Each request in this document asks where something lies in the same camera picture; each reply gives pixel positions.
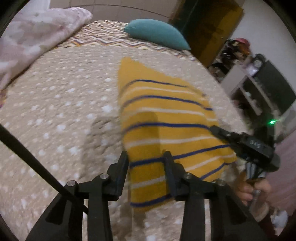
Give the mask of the person's right hand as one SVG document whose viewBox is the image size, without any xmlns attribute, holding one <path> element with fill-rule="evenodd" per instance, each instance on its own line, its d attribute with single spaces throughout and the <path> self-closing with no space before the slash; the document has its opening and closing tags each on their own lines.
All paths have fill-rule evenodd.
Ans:
<svg viewBox="0 0 296 241">
<path fill-rule="evenodd" d="M 246 181 L 246 172 L 243 171 L 236 179 L 234 192 L 240 200 L 247 205 L 249 201 L 253 200 L 253 193 L 255 190 L 260 191 L 256 206 L 261 207 L 265 204 L 267 197 L 271 192 L 271 185 L 265 178 L 256 181 L 254 184 L 249 184 Z"/>
</svg>

